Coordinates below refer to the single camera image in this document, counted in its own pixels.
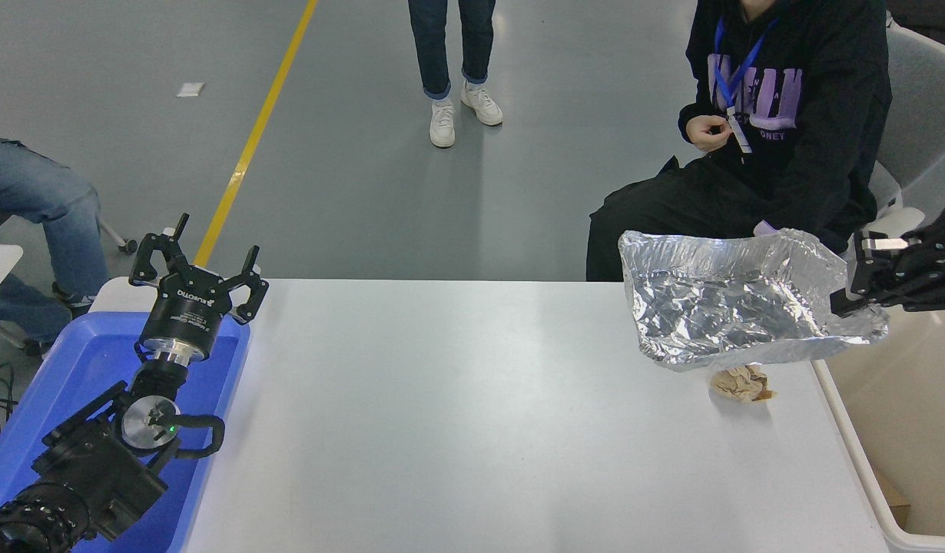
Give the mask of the person's right hand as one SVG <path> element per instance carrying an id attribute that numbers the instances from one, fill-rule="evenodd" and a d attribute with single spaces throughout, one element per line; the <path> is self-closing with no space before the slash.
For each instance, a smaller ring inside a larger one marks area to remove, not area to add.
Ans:
<path id="1" fill-rule="evenodd" d="M 723 148 L 734 135 L 728 119 L 717 115 L 691 117 L 685 124 L 685 134 L 690 144 L 703 153 L 712 153 Z"/>

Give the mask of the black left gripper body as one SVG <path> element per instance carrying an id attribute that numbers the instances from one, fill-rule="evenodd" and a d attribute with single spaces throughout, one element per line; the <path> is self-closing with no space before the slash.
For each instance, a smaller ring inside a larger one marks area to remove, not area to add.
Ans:
<path id="1" fill-rule="evenodd" d="M 202 267 L 164 276 L 138 342 L 156 350 L 159 340 L 174 339 L 198 351 L 212 350 L 224 314 L 231 308 L 229 293 L 217 289 L 222 281 L 222 276 Z"/>

